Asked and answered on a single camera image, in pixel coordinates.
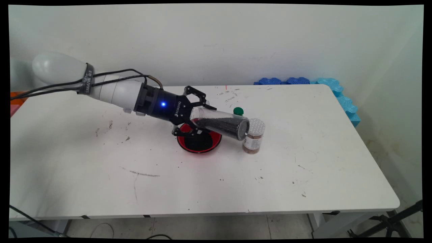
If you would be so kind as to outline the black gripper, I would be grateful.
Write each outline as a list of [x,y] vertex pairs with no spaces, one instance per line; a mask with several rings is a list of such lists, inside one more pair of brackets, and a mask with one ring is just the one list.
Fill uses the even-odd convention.
[[[187,95],[194,95],[199,98],[198,102],[191,103]],[[197,126],[190,118],[192,108],[203,106],[210,110],[217,108],[210,106],[206,100],[206,94],[186,86],[183,95],[176,95],[165,90],[142,84],[134,106],[134,112],[156,117],[161,120],[168,120],[173,124],[172,135],[176,137],[196,137],[204,131],[204,127]],[[189,131],[182,131],[182,125],[187,124]]]

